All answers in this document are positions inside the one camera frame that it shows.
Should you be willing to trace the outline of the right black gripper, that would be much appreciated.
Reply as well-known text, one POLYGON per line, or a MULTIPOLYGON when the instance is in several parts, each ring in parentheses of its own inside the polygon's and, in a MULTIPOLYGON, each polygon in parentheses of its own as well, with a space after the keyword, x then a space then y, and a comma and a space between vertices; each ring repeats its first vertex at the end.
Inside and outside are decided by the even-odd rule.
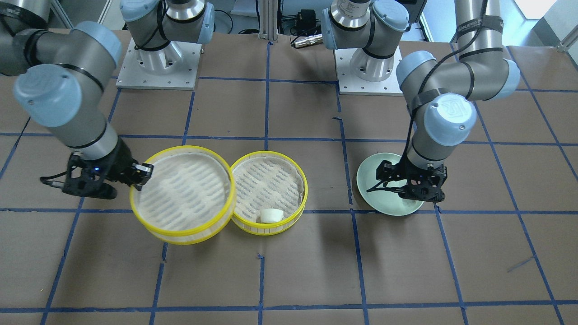
POLYGON ((105 181, 120 182, 140 190, 151 179, 154 166, 139 164, 122 138, 110 154, 99 160, 84 160, 71 154, 62 193, 76 197, 112 200, 117 191, 105 181))

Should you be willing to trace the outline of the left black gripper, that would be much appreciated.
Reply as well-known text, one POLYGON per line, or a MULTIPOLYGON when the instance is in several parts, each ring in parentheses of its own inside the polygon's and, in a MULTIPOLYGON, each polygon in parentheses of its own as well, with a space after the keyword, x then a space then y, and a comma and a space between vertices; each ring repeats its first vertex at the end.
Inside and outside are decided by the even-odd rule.
POLYGON ((385 191, 407 200, 424 202, 442 202, 446 198, 441 189, 447 179, 447 168, 443 164, 438 168, 421 169, 406 157, 397 164, 382 160, 377 167, 377 179, 378 183, 366 193, 385 191))

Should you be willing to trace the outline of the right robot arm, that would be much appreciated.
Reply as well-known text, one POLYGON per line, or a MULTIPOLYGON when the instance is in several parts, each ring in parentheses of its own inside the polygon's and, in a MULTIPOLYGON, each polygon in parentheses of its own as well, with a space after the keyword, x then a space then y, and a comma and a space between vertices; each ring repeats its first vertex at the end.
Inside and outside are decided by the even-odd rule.
POLYGON ((83 21, 50 32, 47 0, 1 2, 1 73, 16 77, 13 95, 31 119, 71 150, 67 167, 41 183, 77 197, 112 200, 112 182, 141 190, 153 165, 130 149, 97 108, 117 68, 122 44, 107 27, 83 21))

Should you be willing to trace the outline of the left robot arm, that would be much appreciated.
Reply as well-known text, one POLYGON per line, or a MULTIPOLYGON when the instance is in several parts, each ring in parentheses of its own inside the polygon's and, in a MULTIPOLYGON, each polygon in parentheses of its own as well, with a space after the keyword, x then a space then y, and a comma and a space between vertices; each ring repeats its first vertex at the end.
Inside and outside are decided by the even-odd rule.
POLYGON ((518 87, 518 65, 503 55, 503 26, 497 0, 456 0, 457 49, 437 60, 427 51, 402 59, 396 74, 411 112, 400 160, 383 160, 376 185, 415 201, 442 202, 444 161, 468 138, 477 113, 474 101, 510 96, 518 87))

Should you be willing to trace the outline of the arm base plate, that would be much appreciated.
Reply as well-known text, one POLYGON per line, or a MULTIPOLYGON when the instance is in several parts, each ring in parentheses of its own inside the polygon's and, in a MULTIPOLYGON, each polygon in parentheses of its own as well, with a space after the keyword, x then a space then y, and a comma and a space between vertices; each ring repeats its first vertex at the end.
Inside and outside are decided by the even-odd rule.
POLYGON ((141 90, 196 88, 202 45, 171 42, 159 51, 136 50, 131 40, 120 66, 116 86, 141 90))
POLYGON ((369 57, 362 49, 334 50, 339 92, 345 95, 401 96, 396 69, 402 60, 399 48, 386 59, 369 57))

